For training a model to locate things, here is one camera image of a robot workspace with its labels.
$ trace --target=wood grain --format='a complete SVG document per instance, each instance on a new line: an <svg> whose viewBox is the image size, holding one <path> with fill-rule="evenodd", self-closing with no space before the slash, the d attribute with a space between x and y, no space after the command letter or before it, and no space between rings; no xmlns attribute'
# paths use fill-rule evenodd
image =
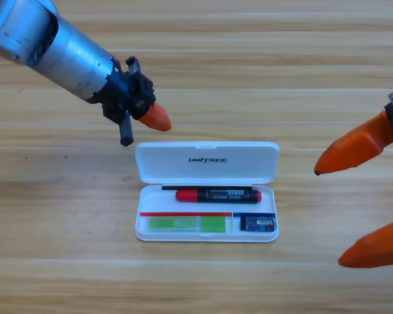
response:
<svg viewBox="0 0 393 314"><path fill-rule="evenodd" d="M393 266L337 264L393 221L393 144L341 173L314 164L393 91L393 0L57 0L155 83L168 133L135 143L90 105L0 59L0 314L393 314ZM143 141L274 141L268 245L134 235Z"/></svg>

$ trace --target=marker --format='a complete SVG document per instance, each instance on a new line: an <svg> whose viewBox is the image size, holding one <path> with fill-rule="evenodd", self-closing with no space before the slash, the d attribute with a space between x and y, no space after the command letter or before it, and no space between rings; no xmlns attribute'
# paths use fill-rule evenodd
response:
<svg viewBox="0 0 393 314"><path fill-rule="evenodd" d="M207 188L176 192L176 200L198 203L259 203L261 199L260 191L246 188Z"/></svg>

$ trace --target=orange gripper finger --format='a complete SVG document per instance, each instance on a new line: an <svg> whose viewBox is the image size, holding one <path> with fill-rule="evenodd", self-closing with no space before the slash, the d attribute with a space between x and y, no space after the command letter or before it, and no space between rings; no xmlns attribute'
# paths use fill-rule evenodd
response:
<svg viewBox="0 0 393 314"><path fill-rule="evenodd" d="M339 259L348 268L393 265L393 222L357 240Z"/></svg>
<svg viewBox="0 0 393 314"><path fill-rule="evenodd" d="M149 128L159 131L169 131L172 129L172 123L170 123L167 112L158 103L152 104L147 113L138 119L138 121Z"/></svg>
<svg viewBox="0 0 393 314"><path fill-rule="evenodd" d="M333 142L321 155L314 172L317 175L358 167L379 155L393 143L393 129L386 111Z"/></svg>

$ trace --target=green eraser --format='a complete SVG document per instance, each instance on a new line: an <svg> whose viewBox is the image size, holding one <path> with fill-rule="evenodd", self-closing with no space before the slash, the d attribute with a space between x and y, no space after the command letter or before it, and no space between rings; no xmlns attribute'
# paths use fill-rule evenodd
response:
<svg viewBox="0 0 393 314"><path fill-rule="evenodd" d="M197 227L196 217L157 217L150 219L151 229L189 229Z"/></svg>
<svg viewBox="0 0 393 314"><path fill-rule="evenodd" d="M201 217L201 232L225 232L225 217Z"/></svg>

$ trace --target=case lid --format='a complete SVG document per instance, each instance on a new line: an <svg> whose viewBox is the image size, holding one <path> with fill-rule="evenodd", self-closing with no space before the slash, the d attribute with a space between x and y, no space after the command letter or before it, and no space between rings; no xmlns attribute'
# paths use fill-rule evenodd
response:
<svg viewBox="0 0 393 314"><path fill-rule="evenodd" d="M163 185L252 185L275 178L280 148L272 142L140 143L141 180Z"/></svg>

